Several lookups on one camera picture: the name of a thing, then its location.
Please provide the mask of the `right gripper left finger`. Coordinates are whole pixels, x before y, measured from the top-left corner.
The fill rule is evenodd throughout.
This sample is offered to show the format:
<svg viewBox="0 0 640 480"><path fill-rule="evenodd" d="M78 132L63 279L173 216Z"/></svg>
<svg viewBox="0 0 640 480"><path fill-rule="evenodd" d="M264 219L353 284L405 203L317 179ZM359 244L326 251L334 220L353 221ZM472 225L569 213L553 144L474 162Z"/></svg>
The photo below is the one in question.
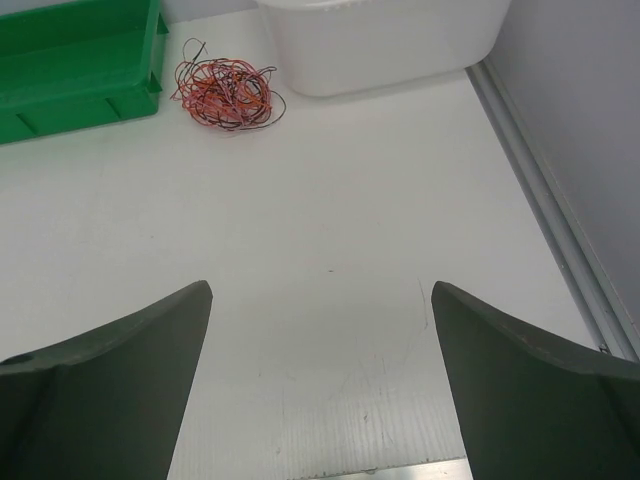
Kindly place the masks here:
<svg viewBox="0 0 640 480"><path fill-rule="evenodd" d="M200 280L2 361L2 478L167 478L211 306Z"/></svg>

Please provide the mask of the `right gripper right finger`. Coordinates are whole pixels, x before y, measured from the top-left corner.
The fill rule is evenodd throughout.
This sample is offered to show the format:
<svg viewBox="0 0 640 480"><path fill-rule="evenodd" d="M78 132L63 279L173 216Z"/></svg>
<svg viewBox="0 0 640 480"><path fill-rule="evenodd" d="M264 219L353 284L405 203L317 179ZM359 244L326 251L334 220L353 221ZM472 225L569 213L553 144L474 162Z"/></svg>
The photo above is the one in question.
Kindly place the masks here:
<svg viewBox="0 0 640 480"><path fill-rule="evenodd" d="M431 294L476 479L636 479L639 366L445 282Z"/></svg>

